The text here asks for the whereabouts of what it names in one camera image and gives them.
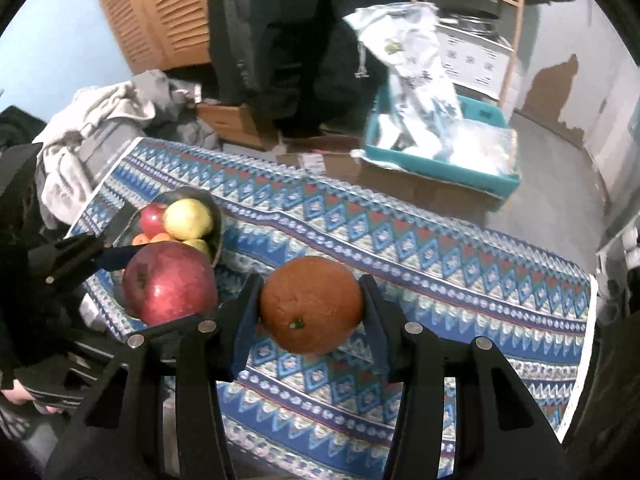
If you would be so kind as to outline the left hand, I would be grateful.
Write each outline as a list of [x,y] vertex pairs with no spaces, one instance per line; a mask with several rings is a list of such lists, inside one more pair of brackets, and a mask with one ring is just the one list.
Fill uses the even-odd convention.
[[41,414],[54,415],[62,414],[64,412],[62,408],[57,408],[56,406],[39,404],[32,394],[27,391],[17,379],[14,379],[11,388],[4,388],[1,390],[1,393],[6,400],[15,405],[31,403]]

